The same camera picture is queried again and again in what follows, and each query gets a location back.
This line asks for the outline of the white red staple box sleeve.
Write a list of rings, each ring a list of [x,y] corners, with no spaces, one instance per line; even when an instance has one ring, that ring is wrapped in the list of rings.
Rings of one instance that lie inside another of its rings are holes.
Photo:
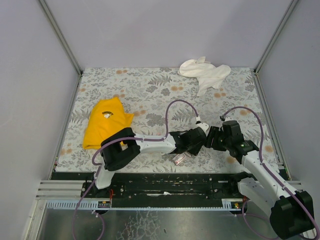
[[[184,159],[186,159],[188,156],[184,153],[177,154],[172,160],[176,166],[178,166]]]

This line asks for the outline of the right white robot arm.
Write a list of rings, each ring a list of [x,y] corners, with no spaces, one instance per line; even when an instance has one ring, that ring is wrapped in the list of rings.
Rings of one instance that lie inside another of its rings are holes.
[[[235,120],[206,131],[206,148],[228,151],[252,176],[245,172],[234,175],[240,194],[253,201],[268,217],[276,235],[286,240],[315,229],[313,199],[298,191],[262,159],[257,145],[246,140]]]

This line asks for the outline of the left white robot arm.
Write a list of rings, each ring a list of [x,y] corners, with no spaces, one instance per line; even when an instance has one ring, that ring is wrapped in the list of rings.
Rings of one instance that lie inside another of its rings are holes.
[[[103,158],[102,167],[94,177],[95,186],[108,188],[116,171],[127,166],[140,154],[189,154],[196,156],[206,141],[206,133],[201,127],[187,131],[169,132],[167,136],[141,135],[126,127],[100,144],[98,153]]]

